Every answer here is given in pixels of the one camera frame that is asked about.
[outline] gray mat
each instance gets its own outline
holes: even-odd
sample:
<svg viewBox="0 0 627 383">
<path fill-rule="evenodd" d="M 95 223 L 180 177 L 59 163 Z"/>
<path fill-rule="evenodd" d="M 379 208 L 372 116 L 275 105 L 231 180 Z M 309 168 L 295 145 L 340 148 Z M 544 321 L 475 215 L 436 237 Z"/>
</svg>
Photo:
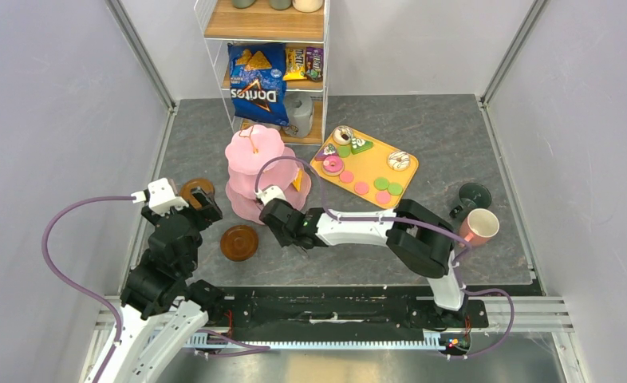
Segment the gray mat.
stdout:
<svg viewBox="0 0 627 383">
<path fill-rule="evenodd" d="M 339 124 L 416 156 L 420 167 L 404 197 L 448 220 L 460 185 L 469 181 L 486 185 L 493 195 L 491 210 L 499 217 L 501 229 L 464 262 L 461 274 L 468 284 L 531 282 L 495 155 L 472 95 L 331 97 L 327 133 Z M 233 213 L 224 193 L 228 174 L 223 153 L 231 134 L 221 100 L 185 100 L 180 104 L 161 176 L 172 178 L 178 188 L 191 178 L 208 178 L 215 184 L 216 199 L 224 212 L 222 221 L 202 233 L 204 244 L 194 278 L 217 286 L 426 284 L 425 278 L 412 273 L 389 249 L 341 245 L 304 252 L 295 247 L 281 248 L 266 227 L 254 223 L 248 224 L 258 232 L 258 253 L 242 263 L 226 259 L 219 249 L 219 238 L 229 227 L 246 224 Z M 292 148 L 306 160 L 317 151 L 313 146 Z M 378 209 L 330 183 L 324 182 L 324 186 L 331 208 Z M 316 181 L 306 206 L 320 206 Z"/>
</svg>

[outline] brown plate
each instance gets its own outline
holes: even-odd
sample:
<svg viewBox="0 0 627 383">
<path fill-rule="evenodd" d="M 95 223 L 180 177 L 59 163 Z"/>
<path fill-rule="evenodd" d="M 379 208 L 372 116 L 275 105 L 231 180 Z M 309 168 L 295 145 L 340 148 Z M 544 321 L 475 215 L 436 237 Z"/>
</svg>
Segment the brown plate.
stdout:
<svg viewBox="0 0 627 383">
<path fill-rule="evenodd" d="M 194 209 L 198 210 L 201 208 L 201 205 L 196 202 L 196 198 L 191 195 L 191 191 L 195 188 L 201 188 L 204 192 L 213 196 L 215 195 L 215 186 L 205 178 L 194 178 L 182 186 L 182 191 L 179 193 L 179 196 L 184 198 Z"/>
<path fill-rule="evenodd" d="M 219 241 L 224 256 L 234 262 L 245 261 L 253 256 L 258 245 L 257 231 L 245 225 L 234 226 L 225 231 Z"/>
</svg>

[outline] gray container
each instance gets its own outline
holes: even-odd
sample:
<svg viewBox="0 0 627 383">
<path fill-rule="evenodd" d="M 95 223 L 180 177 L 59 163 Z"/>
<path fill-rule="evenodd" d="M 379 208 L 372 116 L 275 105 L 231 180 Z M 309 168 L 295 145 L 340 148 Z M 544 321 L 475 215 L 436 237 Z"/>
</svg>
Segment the gray container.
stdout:
<svg viewBox="0 0 627 383">
<path fill-rule="evenodd" d="M 283 104 L 286 106 L 290 126 L 283 131 L 292 137 L 304 138 L 311 132 L 314 123 L 314 100 L 306 93 L 287 93 Z"/>
<path fill-rule="evenodd" d="M 231 0 L 231 4 L 236 8 L 247 8 L 254 4 L 255 0 Z"/>
<path fill-rule="evenodd" d="M 269 0 L 269 5 L 275 10 L 287 10 L 292 5 L 292 0 Z"/>
</svg>

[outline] yellow tray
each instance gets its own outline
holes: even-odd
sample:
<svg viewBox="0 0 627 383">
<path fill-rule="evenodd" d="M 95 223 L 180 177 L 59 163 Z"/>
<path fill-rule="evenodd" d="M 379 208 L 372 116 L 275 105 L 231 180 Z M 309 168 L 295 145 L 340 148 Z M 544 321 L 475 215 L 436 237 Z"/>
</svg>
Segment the yellow tray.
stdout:
<svg viewBox="0 0 627 383">
<path fill-rule="evenodd" d="M 321 148 L 328 146 L 328 144 L 334 145 L 335 148 L 339 148 L 340 145 L 337 144 L 333 140 L 333 133 L 330 134 L 325 143 Z M 321 170 L 321 161 L 316 161 L 315 156 L 314 159 L 311 160 L 311 166 L 316 169 L 316 172 L 321 176 L 321 178 L 328 180 L 329 182 L 337 185 L 338 187 L 345 189 L 348 192 L 353 193 L 354 195 L 358 195 L 353 190 L 353 185 L 356 182 L 365 182 L 370 186 L 370 191 L 365 195 L 358 195 L 362 199 L 377 205 L 383 209 L 390 209 L 395 207 L 403 198 L 403 194 L 405 190 L 407 190 L 410 181 L 412 181 L 412 177 L 415 175 L 417 168 L 419 167 L 419 161 L 416 157 L 410 154 L 410 166 L 403 171 L 396 171 L 391 169 L 388 166 L 388 155 L 395 152 L 396 150 L 400 150 L 398 148 L 394 148 L 393 146 L 386 144 L 383 141 L 379 141 L 374 137 L 368 136 L 362 132 L 358 132 L 356 129 L 353 130 L 353 135 L 364 140 L 369 140 L 374 143 L 373 148 L 366 150 L 364 152 L 358 154 L 351 154 L 346 158 L 342 158 L 344 161 L 344 169 L 349 170 L 353 173 L 353 182 L 350 184 L 344 184 L 339 180 L 338 176 L 328 176 Z M 379 204 L 375 199 L 375 195 L 379 190 L 377 190 L 374 186 L 375 179 L 379 177 L 384 177 L 389 181 L 389 183 L 399 183 L 400 186 L 403 187 L 403 192 L 400 195 L 392 195 L 391 201 L 387 204 Z"/>
</svg>

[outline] blue chip bag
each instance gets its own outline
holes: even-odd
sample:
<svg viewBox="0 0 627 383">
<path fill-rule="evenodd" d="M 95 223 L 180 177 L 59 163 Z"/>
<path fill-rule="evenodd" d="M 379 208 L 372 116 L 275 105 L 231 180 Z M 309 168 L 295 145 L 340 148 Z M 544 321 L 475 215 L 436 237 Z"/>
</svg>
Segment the blue chip bag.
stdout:
<svg viewBox="0 0 627 383">
<path fill-rule="evenodd" d="M 235 115 L 266 124 L 289 126 L 286 95 L 286 46 L 229 44 L 231 101 Z"/>
</svg>

